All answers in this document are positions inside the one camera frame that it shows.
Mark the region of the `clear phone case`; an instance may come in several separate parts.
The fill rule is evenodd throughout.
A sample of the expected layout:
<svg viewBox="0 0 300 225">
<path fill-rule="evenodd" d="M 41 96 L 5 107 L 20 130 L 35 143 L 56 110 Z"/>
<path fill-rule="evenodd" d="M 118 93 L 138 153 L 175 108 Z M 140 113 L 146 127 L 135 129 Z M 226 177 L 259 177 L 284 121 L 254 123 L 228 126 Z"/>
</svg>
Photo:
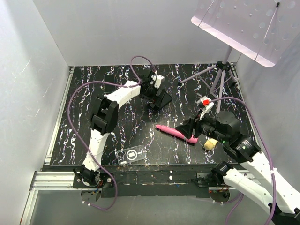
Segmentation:
<svg viewBox="0 0 300 225">
<path fill-rule="evenodd" d="M 139 145 L 119 150 L 116 152 L 116 157 L 119 165 L 126 165 L 144 160 L 146 158 L 145 146 Z"/>
</svg>

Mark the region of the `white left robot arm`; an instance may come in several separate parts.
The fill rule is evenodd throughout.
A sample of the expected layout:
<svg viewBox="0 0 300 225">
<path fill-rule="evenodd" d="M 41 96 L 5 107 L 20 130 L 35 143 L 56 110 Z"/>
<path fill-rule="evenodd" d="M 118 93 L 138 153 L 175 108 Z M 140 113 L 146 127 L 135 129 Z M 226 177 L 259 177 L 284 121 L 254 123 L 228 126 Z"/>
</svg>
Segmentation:
<svg viewBox="0 0 300 225">
<path fill-rule="evenodd" d="M 162 75 L 150 71 L 143 75 L 141 82 L 137 79 L 127 81 L 125 85 L 107 96 L 97 97 L 90 114 L 91 137 L 89 149 L 79 173 L 75 173 L 83 184 L 88 187 L 96 187 L 100 184 L 100 172 L 98 172 L 104 146 L 109 134 L 116 128 L 119 109 L 129 100 L 140 97 L 148 102 L 148 108 L 154 112 L 161 110 L 169 104 L 172 97 L 165 89 L 160 89 L 164 81 Z"/>
</svg>

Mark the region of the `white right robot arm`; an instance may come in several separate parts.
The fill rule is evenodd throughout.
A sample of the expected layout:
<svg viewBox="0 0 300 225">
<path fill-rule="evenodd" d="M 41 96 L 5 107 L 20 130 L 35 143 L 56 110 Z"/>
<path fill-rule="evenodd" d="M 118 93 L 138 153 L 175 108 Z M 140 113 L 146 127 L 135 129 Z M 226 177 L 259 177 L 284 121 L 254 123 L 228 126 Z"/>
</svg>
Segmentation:
<svg viewBox="0 0 300 225">
<path fill-rule="evenodd" d="M 300 223 L 300 193 L 270 163 L 260 147 L 240 128 L 232 112 L 221 111 L 216 120 L 204 115 L 190 118 L 176 130 L 186 138 L 203 134 L 223 145 L 224 152 L 248 170 L 256 181 L 242 175 L 223 161 L 211 170 L 210 180 L 217 186 L 228 185 L 240 191 L 271 215 L 276 225 Z"/>
</svg>

